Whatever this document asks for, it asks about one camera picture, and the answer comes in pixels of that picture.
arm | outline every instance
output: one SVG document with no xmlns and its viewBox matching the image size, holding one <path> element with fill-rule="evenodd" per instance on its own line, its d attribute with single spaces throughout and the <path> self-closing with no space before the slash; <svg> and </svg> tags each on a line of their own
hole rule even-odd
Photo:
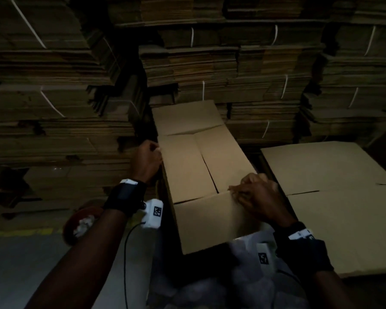
<svg viewBox="0 0 386 309">
<path fill-rule="evenodd" d="M 231 186 L 229 190 L 249 213 L 260 221 L 269 223 L 274 228 L 275 237 L 276 234 L 283 236 L 288 230 L 293 233 L 291 229 L 296 226 L 297 220 L 286 209 L 280 197 L 277 183 L 268 180 L 265 174 L 250 173 L 242 179 L 240 185 Z M 292 244 L 286 237 L 284 241 L 277 243 L 278 252 L 279 250 L 285 252 L 283 258 L 290 269 L 299 276 L 312 307 L 355 308 L 345 291 L 342 280 L 333 270 L 326 269 L 312 273 L 309 272 L 311 270 L 309 265 L 303 265 L 303 262 L 294 262 L 292 257 L 286 258 L 286 256 L 295 256 L 299 253 L 295 250 L 289 250 Z"/>
<path fill-rule="evenodd" d="M 131 162 L 131 178 L 149 181 L 161 165 L 157 143 L 145 141 Z M 137 207 L 106 209 L 93 227 L 46 276 L 26 305 L 31 308 L 91 308 L 112 267 L 130 217 Z"/>
</svg>

black wrist strap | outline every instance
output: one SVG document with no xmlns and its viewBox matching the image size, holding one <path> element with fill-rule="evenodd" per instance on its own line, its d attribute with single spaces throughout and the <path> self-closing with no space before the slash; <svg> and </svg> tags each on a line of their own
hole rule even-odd
<svg viewBox="0 0 386 309">
<path fill-rule="evenodd" d="M 289 235 L 305 229 L 303 223 L 277 230 L 273 235 L 277 255 L 282 258 L 300 280 L 318 271 L 333 271 L 324 241 L 318 239 L 290 240 Z"/>
<path fill-rule="evenodd" d="M 144 207 L 143 198 L 146 188 L 146 183 L 141 181 L 137 181 L 136 185 L 120 183 L 112 189 L 103 208 L 120 210 L 130 218 L 138 209 Z"/>
</svg>

gray floor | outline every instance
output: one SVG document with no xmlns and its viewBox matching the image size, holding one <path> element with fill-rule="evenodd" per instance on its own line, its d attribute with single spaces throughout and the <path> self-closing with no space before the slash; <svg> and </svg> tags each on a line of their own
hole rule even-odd
<svg viewBox="0 0 386 309">
<path fill-rule="evenodd" d="M 132 309 L 146 307 L 156 230 L 136 228 L 127 249 L 127 295 Z M 46 274 L 69 248 L 60 234 L 0 238 L 0 309 L 23 308 Z M 107 282 L 93 308 L 125 308 L 122 241 Z"/>
</svg>

person's right hand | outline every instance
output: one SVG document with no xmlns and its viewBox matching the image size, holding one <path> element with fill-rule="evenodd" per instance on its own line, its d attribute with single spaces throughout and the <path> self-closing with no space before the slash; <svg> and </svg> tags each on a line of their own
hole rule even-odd
<svg viewBox="0 0 386 309">
<path fill-rule="evenodd" d="M 230 186 L 233 198 L 256 219 L 273 227 L 288 227 L 297 220 L 286 209 L 278 185 L 264 174 L 249 173 L 240 185 Z"/>
</svg>

open cardboard box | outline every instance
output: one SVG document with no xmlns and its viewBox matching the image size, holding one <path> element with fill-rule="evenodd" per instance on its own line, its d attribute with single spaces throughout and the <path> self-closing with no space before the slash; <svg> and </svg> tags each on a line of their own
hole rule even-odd
<svg viewBox="0 0 386 309">
<path fill-rule="evenodd" d="M 258 231 L 228 191 L 254 168 L 213 101 L 152 111 L 183 254 Z"/>
<path fill-rule="evenodd" d="M 298 219 L 326 243 L 342 277 L 386 273 L 386 171 L 359 145 L 262 149 Z"/>
</svg>

